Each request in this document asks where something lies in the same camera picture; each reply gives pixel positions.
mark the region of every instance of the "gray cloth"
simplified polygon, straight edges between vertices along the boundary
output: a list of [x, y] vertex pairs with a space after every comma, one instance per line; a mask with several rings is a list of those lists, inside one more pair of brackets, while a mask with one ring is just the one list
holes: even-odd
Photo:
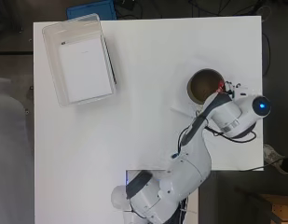
[[22, 104], [0, 78], [0, 224], [34, 223], [34, 161]]

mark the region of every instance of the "brown cup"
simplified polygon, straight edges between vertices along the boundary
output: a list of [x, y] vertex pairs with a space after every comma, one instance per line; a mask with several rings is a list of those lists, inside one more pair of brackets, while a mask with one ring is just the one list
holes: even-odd
[[221, 81], [225, 83], [223, 77], [215, 70], [210, 68], [199, 70], [188, 81], [188, 96], [193, 102], [203, 105], [206, 99], [218, 90]]

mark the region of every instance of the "gray floor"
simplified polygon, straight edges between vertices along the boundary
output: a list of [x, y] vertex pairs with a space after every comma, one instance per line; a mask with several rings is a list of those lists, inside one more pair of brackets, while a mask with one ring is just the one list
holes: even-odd
[[[33, 50], [34, 21], [66, 20], [65, 9], [92, 2], [90, 0], [17, 0], [22, 33], [6, 32], [0, 36], [2, 50]], [[155, 0], [163, 18], [197, 17], [198, 11], [186, 0]], [[207, 10], [217, 11], [218, 0], [198, 0]], [[254, 1], [233, 0], [222, 13], [232, 15]], [[159, 13], [149, 0], [141, 0], [144, 19], [158, 19]], [[263, 78], [264, 94], [272, 103], [271, 114], [264, 121], [265, 142], [274, 146], [281, 154], [288, 156], [288, 6], [281, 1], [268, 2], [272, 14], [263, 22], [263, 32], [271, 44], [271, 66]], [[122, 14], [131, 14], [119, 8]], [[134, 9], [140, 15], [140, 9]], [[263, 39], [263, 66], [267, 67], [267, 41]], [[30, 139], [33, 143], [33, 100], [27, 97], [33, 84], [33, 56], [0, 56], [0, 77], [13, 81], [15, 98], [20, 100], [31, 113], [27, 116]], [[269, 223], [260, 216], [234, 188], [258, 192], [288, 195], [288, 175], [281, 175], [272, 167], [265, 172], [213, 172], [200, 188], [199, 223]]]

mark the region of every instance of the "wooden surface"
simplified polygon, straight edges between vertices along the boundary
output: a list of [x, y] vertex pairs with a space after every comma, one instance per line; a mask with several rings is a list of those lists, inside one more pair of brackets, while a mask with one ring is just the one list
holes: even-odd
[[288, 205], [288, 196], [261, 194], [261, 196], [272, 204]]
[[288, 196], [261, 194], [261, 196], [272, 204], [272, 212], [278, 216], [283, 224], [288, 224]]

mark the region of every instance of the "blue object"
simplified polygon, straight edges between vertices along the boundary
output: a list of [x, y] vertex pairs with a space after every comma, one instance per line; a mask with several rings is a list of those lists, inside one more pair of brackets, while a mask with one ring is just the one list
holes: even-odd
[[75, 19], [77, 17], [87, 16], [92, 13], [98, 14], [101, 21], [117, 20], [113, 0], [104, 0], [101, 2], [89, 3], [78, 7], [67, 8], [68, 20]]

